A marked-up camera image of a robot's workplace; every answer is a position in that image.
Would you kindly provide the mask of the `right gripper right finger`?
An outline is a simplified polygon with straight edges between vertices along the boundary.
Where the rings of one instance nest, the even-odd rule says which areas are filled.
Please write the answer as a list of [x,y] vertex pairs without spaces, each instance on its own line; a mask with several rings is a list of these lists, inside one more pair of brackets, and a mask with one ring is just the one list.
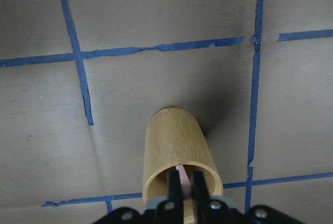
[[242,214],[230,200],[211,196],[201,171],[192,172],[198,223],[296,223],[297,220],[266,205],[256,205]]

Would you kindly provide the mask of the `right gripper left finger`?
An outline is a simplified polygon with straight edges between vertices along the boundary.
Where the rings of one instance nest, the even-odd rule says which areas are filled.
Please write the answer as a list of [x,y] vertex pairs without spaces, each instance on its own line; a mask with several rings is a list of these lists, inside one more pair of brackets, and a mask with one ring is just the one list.
[[179,171],[168,172],[168,194],[147,201],[146,210],[140,214],[133,208],[113,210],[98,223],[183,223],[184,204]]

